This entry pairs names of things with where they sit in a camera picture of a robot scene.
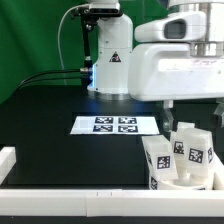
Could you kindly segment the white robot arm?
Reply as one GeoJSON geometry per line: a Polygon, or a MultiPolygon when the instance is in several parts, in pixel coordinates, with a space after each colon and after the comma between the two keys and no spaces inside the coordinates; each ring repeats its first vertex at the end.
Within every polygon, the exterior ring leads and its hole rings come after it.
{"type": "Polygon", "coordinates": [[[129,94],[161,101],[166,130],[175,100],[215,98],[224,126],[224,0],[169,0],[168,15],[135,28],[129,94]]]}

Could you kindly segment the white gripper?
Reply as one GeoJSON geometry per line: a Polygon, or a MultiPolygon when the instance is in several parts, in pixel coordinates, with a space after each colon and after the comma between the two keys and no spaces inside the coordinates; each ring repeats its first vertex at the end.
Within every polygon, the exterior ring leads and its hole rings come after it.
{"type": "Polygon", "coordinates": [[[163,129],[173,129],[172,100],[218,98],[214,115],[224,127],[224,57],[192,57],[188,44],[140,44],[131,53],[129,94],[163,102],[163,129]]]}

